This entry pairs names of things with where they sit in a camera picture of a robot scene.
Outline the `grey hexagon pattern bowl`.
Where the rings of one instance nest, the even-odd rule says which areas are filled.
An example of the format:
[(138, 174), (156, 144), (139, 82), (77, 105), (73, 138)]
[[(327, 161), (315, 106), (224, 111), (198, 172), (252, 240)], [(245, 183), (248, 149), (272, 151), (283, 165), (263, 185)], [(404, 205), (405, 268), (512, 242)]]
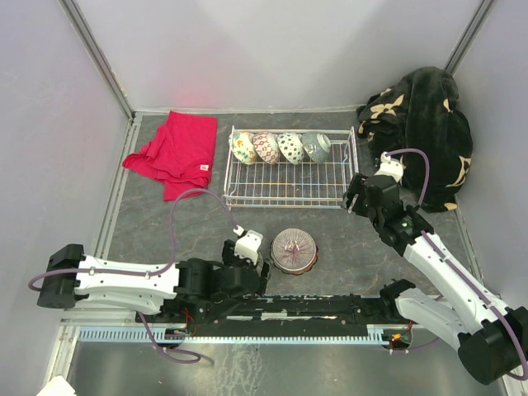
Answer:
[(304, 151), (313, 162), (321, 164), (329, 158), (332, 144), (325, 134), (308, 132), (302, 135), (301, 142)]

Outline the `red rimmed bowl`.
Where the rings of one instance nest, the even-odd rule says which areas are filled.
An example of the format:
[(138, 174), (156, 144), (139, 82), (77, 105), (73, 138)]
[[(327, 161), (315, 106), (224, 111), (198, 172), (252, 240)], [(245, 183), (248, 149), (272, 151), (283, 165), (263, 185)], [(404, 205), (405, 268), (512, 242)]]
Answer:
[(289, 163), (298, 165), (303, 162), (305, 151), (299, 134), (295, 132), (282, 133), (277, 138), (277, 144)]

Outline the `white wire dish rack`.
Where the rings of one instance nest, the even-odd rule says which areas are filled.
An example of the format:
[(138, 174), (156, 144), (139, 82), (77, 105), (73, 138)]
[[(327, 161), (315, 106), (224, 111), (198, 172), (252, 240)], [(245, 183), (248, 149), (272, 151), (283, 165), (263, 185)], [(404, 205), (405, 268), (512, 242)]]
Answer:
[(285, 158), (276, 164), (261, 158), (251, 165), (230, 148), (223, 197), (233, 207), (337, 209), (359, 170), (354, 130), (321, 130), (331, 143), (329, 158), (317, 164), (308, 157), (295, 165)]

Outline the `blue triangle pattern bowl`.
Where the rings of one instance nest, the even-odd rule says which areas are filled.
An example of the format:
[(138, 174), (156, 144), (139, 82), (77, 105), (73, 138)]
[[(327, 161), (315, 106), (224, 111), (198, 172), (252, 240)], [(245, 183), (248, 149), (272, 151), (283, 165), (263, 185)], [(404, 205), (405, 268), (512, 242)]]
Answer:
[(252, 144), (258, 156), (265, 163), (273, 165), (279, 162), (281, 151), (272, 132), (256, 133), (252, 138)]

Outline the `floral orange green bowl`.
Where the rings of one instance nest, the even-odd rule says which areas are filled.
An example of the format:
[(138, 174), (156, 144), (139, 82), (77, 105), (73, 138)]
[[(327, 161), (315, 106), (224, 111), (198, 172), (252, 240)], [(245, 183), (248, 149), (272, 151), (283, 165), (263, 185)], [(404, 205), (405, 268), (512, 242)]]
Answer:
[(233, 131), (229, 136), (229, 147), (234, 157), (241, 163), (253, 165), (257, 160), (257, 153), (252, 143), (253, 134), (249, 132)]

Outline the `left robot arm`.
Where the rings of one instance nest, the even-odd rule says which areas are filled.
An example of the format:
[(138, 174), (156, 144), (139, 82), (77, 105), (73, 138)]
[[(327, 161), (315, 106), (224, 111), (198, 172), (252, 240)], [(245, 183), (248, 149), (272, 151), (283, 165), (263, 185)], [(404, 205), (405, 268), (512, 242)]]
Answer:
[(37, 304), (71, 309), (87, 301), (172, 322), (184, 309), (263, 295), (270, 269), (259, 251), (247, 252), (233, 240), (225, 241), (218, 262), (190, 258), (165, 266), (112, 262), (87, 255), (81, 244), (68, 244), (50, 256)]

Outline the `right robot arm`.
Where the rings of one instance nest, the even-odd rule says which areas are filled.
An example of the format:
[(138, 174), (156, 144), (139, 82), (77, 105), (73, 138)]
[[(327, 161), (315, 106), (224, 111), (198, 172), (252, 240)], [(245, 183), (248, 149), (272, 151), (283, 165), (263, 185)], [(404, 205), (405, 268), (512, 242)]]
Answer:
[(416, 286), (395, 283), (381, 299), (379, 315), (425, 327), (456, 352), (463, 367), (481, 384), (527, 367), (527, 310), (512, 309), (449, 252), (433, 227), (399, 197), (397, 182), (386, 175), (356, 174), (343, 196), (344, 208), (369, 219), (379, 238), (415, 266), (445, 299), (434, 300)]

